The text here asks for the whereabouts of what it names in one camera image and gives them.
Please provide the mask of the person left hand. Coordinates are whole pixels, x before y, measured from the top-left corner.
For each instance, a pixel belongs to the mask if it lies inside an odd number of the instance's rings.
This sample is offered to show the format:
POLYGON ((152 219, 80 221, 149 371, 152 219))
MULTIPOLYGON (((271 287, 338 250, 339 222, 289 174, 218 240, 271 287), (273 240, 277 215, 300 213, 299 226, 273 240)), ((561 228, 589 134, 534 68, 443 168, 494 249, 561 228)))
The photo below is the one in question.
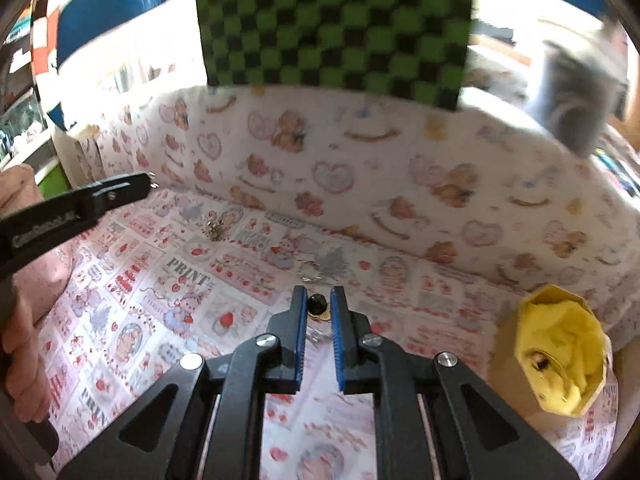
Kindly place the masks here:
POLYGON ((6 391, 21 422, 43 422, 49 413, 51 393, 38 350, 38 334, 32 308, 16 297, 12 316, 2 330, 2 348, 11 358, 6 372, 6 391))

